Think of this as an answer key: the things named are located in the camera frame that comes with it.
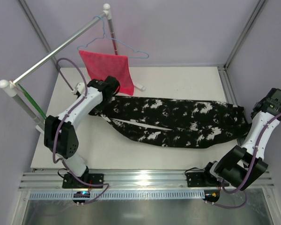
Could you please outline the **silver white clothes rack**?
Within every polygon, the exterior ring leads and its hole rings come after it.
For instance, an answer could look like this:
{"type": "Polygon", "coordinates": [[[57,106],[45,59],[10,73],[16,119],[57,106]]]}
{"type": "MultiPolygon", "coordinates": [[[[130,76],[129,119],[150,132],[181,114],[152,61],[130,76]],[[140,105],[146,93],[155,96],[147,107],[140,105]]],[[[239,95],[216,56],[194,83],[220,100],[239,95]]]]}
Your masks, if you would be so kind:
{"type": "Polygon", "coordinates": [[[34,71],[36,71],[38,68],[40,68],[47,61],[52,60],[54,63],[57,63],[55,55],[57,53],[59,53],[61,50],[63,50],[64,48],[66,48],[70,43],[72,43],[74,40],[76,40],[79,36],[81,36],[88,29],[93,27],[96,23],[98,23],[99,20],[92,19],[85,26],[83,26],[77,32],[75,32],[71,37],[69,37],[65,42],[63,42],[61,45],[59,45],[56,49],[52,50],[50,48],[48,42],[46,41],[42,31],[40,30],[40,27],[39,27],[38,23],[36,22],[26,1],[19,0],[18,4],[20,5],[21,9],[23,10],[24,15],[27,17],[32,28],[36,32],[37,37],[40,39],[40,42],[43,45],[44,49],[46,50],[47,55],[43,59],[41,59],[39,62],[37,62],[35,65],[33,65],[30,69],[28,69],[25,73],[23,73],[21,76],[16,78],[14,81],[0,80],[0,88],[2,90],[4,90],[7,93],[7,95],[9,95],[11,98],[13,98],[18,103],[18,105],[34,120],[34,122],[36,123],[37,131],[43,134],[44,133],[44,118],[38,117],[30,109],[30,107],[20,98],[20,96],[17,93],[17,87],[20,86],[20,82],[22,80],[24,80],[26,77],[28,77],[30,74],[32,74],[34,71]]]}

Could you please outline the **aluminium side rail frame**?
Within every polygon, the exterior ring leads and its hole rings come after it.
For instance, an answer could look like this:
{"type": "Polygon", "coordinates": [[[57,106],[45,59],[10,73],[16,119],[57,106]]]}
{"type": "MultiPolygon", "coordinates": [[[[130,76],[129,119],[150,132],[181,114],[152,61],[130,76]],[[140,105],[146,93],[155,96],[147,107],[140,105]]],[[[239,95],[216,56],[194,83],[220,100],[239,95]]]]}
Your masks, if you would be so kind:
{"type": "Polygon", "coordinates": [[[220,161],[236,145],[241,146],[243,144],[252,123],[247,121],[244,108],[237,105],[236,96],[226,68],[220,67],[218,71],[229,105],[226,113],[221,115],[223,119],[221,122],[223,127],[221,137],[227,139],[228,142],[216,146],[217,150],[222,153],[222,156],[217,158],[220,161]]]}

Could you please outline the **black white tie-dye trousers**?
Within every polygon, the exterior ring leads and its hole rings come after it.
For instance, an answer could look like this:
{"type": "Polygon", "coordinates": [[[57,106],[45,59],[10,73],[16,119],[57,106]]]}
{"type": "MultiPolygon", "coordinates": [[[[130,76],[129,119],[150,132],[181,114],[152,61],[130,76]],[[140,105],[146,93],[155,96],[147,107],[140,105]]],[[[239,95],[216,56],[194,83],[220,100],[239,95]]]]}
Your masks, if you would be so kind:
{"type": "Polygon", "coordinates": [[[132,141],[160,147],[206,149],[246,137],[251,128],[243,107],[221,101],[115,96],[89,114],[132,141]]]}

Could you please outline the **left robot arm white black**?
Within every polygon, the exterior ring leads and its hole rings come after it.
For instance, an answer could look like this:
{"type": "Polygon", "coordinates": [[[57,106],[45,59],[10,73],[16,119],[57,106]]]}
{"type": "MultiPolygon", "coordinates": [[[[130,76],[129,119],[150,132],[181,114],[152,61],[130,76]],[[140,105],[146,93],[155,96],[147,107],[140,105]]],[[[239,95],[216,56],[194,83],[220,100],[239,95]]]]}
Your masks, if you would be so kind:
{"type": "Polygon", "coordinates": [[[79,140],[76,129],[95,108],[103,109],[119,92],[120,83],[112,76],[105,80],[93,79],[85,83],[85,90],[76,101],[58,116],[49,115],[44,125],[44,145],[52,152],[53,163],[62,162],[75,180],[85,186],[98,187],[86,182],[89,169],[77,153],[79,140]]]}

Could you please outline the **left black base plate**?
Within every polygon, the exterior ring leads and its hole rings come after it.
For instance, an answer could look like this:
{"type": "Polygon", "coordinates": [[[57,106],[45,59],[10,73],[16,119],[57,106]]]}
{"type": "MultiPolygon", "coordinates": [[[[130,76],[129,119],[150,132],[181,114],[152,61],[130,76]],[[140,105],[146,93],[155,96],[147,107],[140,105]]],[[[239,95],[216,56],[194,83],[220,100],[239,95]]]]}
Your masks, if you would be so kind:
{"type": "Polygon", "coordinates": [[[73,189],[73,188],[102,188],[104,182],[104,175],[102,173],[89,173],[80,178],[83,182],[92,185],[101,185],[99,187],[90,187],[80,183],[71,174],[66,173],[63,178],[62,188],[73,189]]]}

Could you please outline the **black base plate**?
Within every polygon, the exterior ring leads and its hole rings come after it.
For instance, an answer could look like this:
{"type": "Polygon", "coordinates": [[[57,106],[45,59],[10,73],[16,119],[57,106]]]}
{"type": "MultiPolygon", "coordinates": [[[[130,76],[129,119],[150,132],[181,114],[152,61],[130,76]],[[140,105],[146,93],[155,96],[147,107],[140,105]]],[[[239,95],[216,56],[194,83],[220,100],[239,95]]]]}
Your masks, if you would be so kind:
{"type": "Polygon", "coordinates": [[[102,188],[104,182],[104,175],[102,173],[89,173],[80,178],[83,182],[92,185],[101,185],[99,187],[90,187],[80,183],[71,174],[66,173],[63,178],[62,188],[73,189],[73,188],[102,188]]]}
{"type": "Polygon", "coordinates": [[[203,171],[186,172],[186,181],[189,188],[220,187],[221,183],[213,175],[203,171]]]}

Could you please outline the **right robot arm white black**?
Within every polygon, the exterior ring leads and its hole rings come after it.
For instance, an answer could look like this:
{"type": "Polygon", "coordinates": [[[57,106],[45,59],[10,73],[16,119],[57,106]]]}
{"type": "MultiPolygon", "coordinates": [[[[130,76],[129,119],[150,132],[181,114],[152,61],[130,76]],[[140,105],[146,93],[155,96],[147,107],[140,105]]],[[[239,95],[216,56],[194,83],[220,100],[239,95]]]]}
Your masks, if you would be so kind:
{"type": "Polygon", "coordinates": [[[244,191],[268,168],[264,162],[267,142],[281,122],[281,90],[272,88],[257,102],[250,114],[251,129],[241,146],[236,145],[219,162],[208,163],[204,176],[212,182],[231,184],[244,191]]]}

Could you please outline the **green plastic hanger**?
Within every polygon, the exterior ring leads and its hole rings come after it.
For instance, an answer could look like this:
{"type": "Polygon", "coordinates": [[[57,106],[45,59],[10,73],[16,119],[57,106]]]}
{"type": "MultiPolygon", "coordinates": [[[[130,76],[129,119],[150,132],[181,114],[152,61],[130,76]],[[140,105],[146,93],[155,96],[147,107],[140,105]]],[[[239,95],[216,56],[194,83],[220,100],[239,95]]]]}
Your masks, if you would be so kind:
{"type": "Polygon", "coordinates": [[[44,111],[41,109],[41,107],[36,103],[36,101],[33,99],[33,97],[19,84],[18,85],[24,94],[24,96],[28,99],[28,101],[32,104],[32,106],[37,110],[37,112],[41,115],[41,117],[45,120],[46,114],[44,111]]]}

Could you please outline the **red cloth towel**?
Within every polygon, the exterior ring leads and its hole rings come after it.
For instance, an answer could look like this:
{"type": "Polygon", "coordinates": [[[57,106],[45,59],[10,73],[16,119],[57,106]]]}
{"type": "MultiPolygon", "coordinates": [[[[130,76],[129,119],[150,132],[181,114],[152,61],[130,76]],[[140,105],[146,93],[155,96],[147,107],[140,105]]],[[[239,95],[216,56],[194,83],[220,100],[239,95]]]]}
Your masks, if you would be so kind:
{"type": "Polygon", "coordinates": [[[119,81],[119,92],[132,96],[134,84],[129,71],[128,57],[96,52],[79,51],[91,79],[105,80],[112,76],[119,81]]]}

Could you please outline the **aluminium front rail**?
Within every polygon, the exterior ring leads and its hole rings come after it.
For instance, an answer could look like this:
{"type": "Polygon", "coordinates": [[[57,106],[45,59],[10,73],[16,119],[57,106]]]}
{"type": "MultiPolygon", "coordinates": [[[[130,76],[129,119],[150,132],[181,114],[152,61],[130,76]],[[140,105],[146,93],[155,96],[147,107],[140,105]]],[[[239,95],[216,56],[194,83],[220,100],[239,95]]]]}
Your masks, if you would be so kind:
{"type": "MultiPolygon", "coordinates": [[[[35,169],[24,172],[19,184],[20,190],[61,189],[62,178],[59,169],[35,169]]],[[[112,189],[186,189],[187,181],[183,170],[91,170],[104,174],[104,181],[112,189]]]]}

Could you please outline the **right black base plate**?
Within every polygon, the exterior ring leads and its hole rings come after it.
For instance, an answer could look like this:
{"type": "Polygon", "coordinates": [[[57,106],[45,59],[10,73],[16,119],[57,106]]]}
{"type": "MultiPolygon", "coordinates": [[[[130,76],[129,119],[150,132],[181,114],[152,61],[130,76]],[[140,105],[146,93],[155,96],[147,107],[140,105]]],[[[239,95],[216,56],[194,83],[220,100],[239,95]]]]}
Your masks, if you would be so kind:
{"type": "Polygon", "coordinates": [[[189,188],[220,187],[221,183],[213,175],[203,171],[186,172],[186,181],[189,188]]]}

